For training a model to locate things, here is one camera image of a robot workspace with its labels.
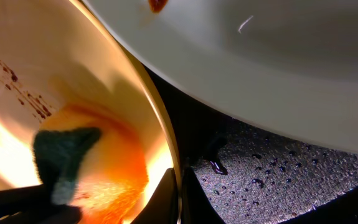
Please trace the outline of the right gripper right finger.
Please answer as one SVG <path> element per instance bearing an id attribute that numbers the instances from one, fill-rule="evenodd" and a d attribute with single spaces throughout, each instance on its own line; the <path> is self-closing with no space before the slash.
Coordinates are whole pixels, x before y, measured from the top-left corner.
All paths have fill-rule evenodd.
<path id="1" fill-rule="evenodd" d="M 182 177 L 182 224 L 224 224 L 211 206 L 193 169 L 184 170 Z"/>

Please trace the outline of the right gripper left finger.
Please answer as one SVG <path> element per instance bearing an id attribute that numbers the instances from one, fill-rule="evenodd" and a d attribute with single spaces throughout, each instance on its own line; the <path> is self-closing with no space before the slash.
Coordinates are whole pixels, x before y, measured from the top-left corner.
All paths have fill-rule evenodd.
<path id="1" fill-rule="evenodd" d="M 168 168 L 147 205 L 131 224 L 176 224 L 178 189 L 173 168 Z"/>

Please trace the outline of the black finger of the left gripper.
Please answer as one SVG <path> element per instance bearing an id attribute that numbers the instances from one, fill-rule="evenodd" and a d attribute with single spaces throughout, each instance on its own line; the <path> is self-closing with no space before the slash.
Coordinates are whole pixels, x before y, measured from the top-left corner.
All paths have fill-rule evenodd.
<path id="1" fill-rule="evenodd" d="M 74 224 L 81 218 L 78 207 L 52 204 L 44 185 L 0 191 L 0 224 Z"/>

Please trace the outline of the yellow green sponge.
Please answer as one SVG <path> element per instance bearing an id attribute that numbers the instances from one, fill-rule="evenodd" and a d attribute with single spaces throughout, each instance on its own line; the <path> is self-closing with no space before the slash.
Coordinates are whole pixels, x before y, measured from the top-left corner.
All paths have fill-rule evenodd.
<path id="1" fill-rule="evenodd" d="M 68 131 L 41 130 L 36 134 L 34 162 L 54 205 L 67 205 L 72 201 L 80 165 L 100 138 L 101 131 L 96 127 Z"/>

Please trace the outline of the yellow plate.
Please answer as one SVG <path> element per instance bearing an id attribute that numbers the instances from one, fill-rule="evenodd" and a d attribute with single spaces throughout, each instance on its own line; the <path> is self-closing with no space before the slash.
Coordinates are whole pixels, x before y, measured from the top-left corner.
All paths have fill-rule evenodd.
<path id="1" fill-rule="evenodd" d="M 177 167 L 149 75 L 79 1 L 0 1 L 0 191 L 44 185 L 39 131 L 89 127 L 101 138 L 67 205 L 78 223 L 131 223 Z"/>

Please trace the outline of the mint plate with sauce smear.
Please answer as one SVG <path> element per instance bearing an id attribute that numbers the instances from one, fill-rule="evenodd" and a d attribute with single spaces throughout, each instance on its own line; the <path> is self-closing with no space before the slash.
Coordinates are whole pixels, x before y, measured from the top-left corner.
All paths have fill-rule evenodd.
<path id="1" fill-rule="evenodd" d="M 259 128 L 358 153 L 358 0 L 86 0 L 191 97 Z"/>

